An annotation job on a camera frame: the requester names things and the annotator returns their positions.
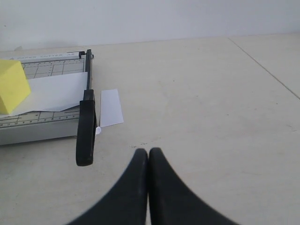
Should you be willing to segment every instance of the paper cutter handle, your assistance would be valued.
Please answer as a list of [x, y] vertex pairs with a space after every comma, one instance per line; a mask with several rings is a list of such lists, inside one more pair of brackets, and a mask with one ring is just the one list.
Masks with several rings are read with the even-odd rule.
[[79, 104], [79, 122], [76, 142], [76, 163], [87, 166], [93, 163], [97, 118], [95, 112], [94, 90], [85, 90], [83, 101]]

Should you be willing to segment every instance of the paper sheet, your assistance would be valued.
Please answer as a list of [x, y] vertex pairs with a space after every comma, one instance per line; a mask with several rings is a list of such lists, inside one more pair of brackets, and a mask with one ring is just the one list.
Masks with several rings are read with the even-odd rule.
[[0, 118], [30, 111], [59, 112], [77, 106], [83, 100], [87, 79], [87, 73], [29, 79], [30, 95], [10, 115], [0, 114]]
[[101, 91], [100, 126], [107, 127], [124, 123], [117, 89]]

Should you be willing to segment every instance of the yellow block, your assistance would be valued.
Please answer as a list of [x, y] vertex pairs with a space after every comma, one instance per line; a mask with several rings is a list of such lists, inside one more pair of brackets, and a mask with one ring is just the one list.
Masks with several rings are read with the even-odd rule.
[[0, 60], [0, 113], [10, 114], [30, 92], [21, 62]]

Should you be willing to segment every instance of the guillotine paper trimmer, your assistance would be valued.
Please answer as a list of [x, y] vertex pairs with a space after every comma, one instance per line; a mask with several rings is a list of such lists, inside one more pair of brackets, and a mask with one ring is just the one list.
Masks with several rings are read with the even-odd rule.
[[61, 112], [34, 111], [0, 118], [0, 145], [77, 136], [77, 164], [91, 164], [97, 127], [91, 88], [93, 57], [89, 49], [86, 52], [9, 58], [21, 61], [27, 79], [87, 72], [88, 81], [79, 106]]

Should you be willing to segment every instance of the table surface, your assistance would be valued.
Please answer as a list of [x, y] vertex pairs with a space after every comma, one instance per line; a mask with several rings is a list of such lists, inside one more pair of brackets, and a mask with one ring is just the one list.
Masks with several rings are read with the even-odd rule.
[[136, 148], [161, 147], [184, 182], [243, 225], [300, 221], [300, 34], [91, 48], [101, 90], [119, 90], [124, 123], [77, 167], [74, 138], [0, 147], [0, 224], [65, 224], [98, 201]]

